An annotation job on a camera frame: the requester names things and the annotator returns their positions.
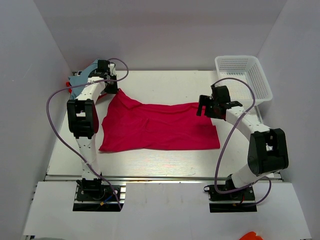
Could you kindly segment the magenta red t shirt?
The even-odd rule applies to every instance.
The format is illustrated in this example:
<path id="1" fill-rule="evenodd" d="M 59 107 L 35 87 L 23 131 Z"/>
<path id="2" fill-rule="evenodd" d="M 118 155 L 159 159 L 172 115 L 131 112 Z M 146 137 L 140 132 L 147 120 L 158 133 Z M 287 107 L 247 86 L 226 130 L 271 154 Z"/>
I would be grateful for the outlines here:
<path id="1" fill-rule="evenodd" d="M 102 121 L 103 140 L 99 151 L 219 149 L 216 126 L 210 118 L 197 116 L 197 110 L 196 102 L 144 104 L 120 90 L 109 103 Z"/>

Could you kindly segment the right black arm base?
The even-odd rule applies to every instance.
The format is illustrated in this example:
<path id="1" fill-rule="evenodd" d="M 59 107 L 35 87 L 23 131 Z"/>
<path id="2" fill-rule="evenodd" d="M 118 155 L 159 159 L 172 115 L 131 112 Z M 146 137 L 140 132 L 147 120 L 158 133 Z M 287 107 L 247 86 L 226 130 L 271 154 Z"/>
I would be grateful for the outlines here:
<path id="1" fill-rule="evenodd" d="M 254 213 L 257 212 L 256 198 L 252 187 L 237 192 L 220 194 L 215 186 L 206 185 L 203 191 L 209 196 L 210 213 Z"/>

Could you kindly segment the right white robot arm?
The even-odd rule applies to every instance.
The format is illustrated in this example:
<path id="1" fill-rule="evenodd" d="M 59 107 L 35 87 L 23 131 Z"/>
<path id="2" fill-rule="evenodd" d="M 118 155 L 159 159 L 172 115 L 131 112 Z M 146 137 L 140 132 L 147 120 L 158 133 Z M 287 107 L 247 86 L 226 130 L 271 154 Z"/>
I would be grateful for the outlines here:
<path id="1" fill-rule="evenodd" d="M 267 175 L 287 169 L 289 156 L 285 132 L 280 128 L 270 128 L 257 121 L 238 101 L 232 101 L 226 86 L 211 86 L 212 94 L 200 95 L 197 116 L 205 115 L 220 119 L 232 125 L 220 155 L 217 166 L 221 164 L 224 152 L 235 130 L 239 130 L 249 141 L 247 163 L 228 176 L 224 188 L 214 187 L 218 194 L 226 194 L 236 200 L 244 189 Z"/>

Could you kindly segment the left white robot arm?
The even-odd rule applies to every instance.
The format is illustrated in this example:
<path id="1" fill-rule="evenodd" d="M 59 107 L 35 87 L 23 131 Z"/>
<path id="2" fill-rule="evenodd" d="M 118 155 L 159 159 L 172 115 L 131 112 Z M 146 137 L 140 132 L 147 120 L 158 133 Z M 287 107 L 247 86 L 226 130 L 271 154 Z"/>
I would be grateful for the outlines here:
<path id="1" fill-rule="evenodd" d="M 101 95 L 118 92 L 116 65 L 108 60 L 96 60 L 85 70 L 71 76 L 67 82 L 70 100 L 67 102 L 68 126 L 76 139 L 79 153 L 85 158 L 82 162 L 82 178 L 88 181 L 101 174 L 97 160 L 96 133 L 99 118 L 96 102 Z"/>

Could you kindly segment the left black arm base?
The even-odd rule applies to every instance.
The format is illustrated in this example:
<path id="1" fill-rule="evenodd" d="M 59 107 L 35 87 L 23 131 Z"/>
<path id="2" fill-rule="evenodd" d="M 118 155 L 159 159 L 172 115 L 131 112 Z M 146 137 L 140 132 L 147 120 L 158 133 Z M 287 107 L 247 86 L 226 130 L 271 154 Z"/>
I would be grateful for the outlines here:
<path id="1" fill-rule="evenodd" d="M 73 212 L 120 212 L 115 194 L 109 185 L 102 185 L 98 193 L 85 191 L 78 185 L 75 192 Z"/>

